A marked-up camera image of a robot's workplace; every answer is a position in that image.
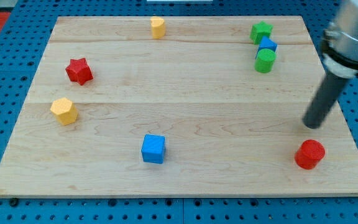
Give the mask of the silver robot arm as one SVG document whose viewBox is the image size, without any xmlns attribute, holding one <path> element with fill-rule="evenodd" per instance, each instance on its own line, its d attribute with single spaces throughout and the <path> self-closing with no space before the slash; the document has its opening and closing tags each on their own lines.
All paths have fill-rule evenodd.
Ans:
<svg viewBox="0 0 358 224">
<path fill-rule="evenodd" d="M 323 63 L 338 77 L 358 76 L 358 0 L 343 0 L 323 33 Z"/>
</svg>

